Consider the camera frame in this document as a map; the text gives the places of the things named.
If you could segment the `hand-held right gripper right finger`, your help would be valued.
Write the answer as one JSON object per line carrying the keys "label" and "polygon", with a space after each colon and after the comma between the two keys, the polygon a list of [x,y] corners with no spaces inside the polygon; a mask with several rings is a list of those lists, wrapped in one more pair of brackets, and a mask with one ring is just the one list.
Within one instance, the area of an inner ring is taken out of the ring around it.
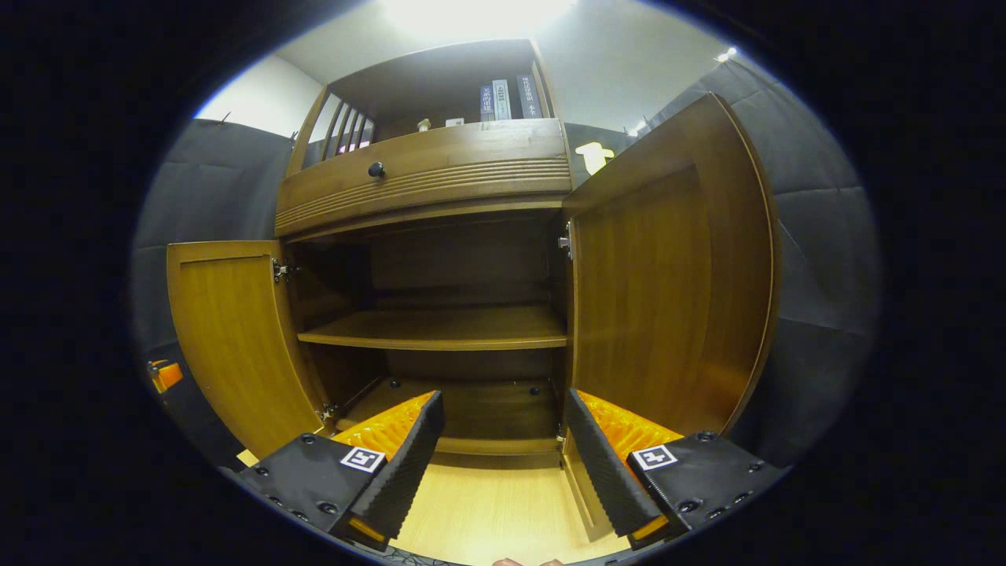
{"label": "hand-held right gripper right finger", "polygon": [[585,391],[569,389],[565,409],[597,501],[633,550],[705,529],[789,473],[714,431],[680,435]]}

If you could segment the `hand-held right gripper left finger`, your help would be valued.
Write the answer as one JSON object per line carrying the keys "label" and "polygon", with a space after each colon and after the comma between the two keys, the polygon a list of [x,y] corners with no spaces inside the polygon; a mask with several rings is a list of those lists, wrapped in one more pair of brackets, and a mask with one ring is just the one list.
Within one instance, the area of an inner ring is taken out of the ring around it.
{"label": "hand-held right gripper left finger", "polygon": [[427,391],[332,438],[299,435],[234,481],[316,531],[385,551],[412,509],[445,421],[442,392]]}

